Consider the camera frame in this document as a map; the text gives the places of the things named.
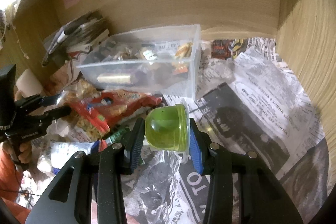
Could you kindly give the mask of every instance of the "white label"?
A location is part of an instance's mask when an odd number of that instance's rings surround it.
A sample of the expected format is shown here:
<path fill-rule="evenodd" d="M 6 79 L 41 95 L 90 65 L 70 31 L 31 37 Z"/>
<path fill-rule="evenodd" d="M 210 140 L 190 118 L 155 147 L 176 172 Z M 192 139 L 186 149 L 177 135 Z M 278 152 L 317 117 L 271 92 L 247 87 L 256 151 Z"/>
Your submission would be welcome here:
<path fill-rule="evenodd" d="M 142 54 L 147 60 L 156 60 L 158 58 L 157 54 L 152 50 L 145 50 Z"/>

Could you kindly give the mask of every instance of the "person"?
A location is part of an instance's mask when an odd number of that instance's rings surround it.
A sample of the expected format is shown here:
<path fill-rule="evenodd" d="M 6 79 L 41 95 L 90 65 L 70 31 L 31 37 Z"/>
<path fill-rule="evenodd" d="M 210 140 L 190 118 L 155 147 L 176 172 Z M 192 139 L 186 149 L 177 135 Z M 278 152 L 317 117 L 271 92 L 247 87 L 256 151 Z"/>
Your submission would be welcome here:
<path fill-rule="evenodd" d="M 32 146 L 30 142 L 22 143 L 20 145 L 20 152 L 19 160 L 24 164 L 29 163 L 32 159 Z M 13 153 L 12 147 L 8 142 L 3 142 L 0 148 L 0 197 L 15 218 L 21 224 L 24 224 L 30 210 L 15 203 L 17 194 L 20 191 L 19 183 L 21 183 L 23 173 L 16 171 L 11 159 L 11 153 Z"/>

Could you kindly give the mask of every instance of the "human hand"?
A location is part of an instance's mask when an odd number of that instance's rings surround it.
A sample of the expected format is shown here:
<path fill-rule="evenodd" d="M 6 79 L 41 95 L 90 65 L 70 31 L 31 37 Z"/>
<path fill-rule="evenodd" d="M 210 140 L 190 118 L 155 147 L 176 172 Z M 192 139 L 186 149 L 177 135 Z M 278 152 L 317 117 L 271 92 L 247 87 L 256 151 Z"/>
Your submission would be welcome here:
<path fill-rule="evenodd" d="M 8 155 L 13 153 L 13 148 L 8 141 L 1 143 L 1 148 Z M 32 145 L 30 142 L 22 143 L 20 145 L 20 152 L 21 154 L 18 157 L 19 161 L 21 161 L 23 164 L 29 163 L 32 159 Z"/>

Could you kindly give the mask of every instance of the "orange shirt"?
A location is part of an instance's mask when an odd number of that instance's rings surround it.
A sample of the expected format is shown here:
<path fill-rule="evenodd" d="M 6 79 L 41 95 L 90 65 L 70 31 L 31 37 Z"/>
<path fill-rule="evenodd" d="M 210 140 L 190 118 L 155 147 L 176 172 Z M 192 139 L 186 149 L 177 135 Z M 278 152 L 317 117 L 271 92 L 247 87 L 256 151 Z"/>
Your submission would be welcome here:
<path fill-rule="evenodd" d="M 21 224 L 24 224 L 30 210 L 14 202 L 17 197 L 17 193 L 3 191 L 19 191 L 20 186 L 17 181 L 21 182 L 22 176 L 22 173 L 16 171 L 11 157 L 0 148 L 0 197 L 3 199 L 6 206 L 16 219 Z"/>

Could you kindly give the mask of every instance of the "white cup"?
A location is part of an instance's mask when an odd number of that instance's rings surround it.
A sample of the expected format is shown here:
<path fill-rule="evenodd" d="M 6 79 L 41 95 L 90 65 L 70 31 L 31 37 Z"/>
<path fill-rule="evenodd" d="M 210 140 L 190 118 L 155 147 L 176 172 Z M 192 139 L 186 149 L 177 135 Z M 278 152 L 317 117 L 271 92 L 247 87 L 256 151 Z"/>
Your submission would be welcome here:
<path fill-rule="evenodd" d="M 15 100 L 30 97 L 43 92 L 43 87 L 40 81 L 36 78 L 30 69 L 26 69 L 16 81 L 18 91 L 15 94 Z"/>

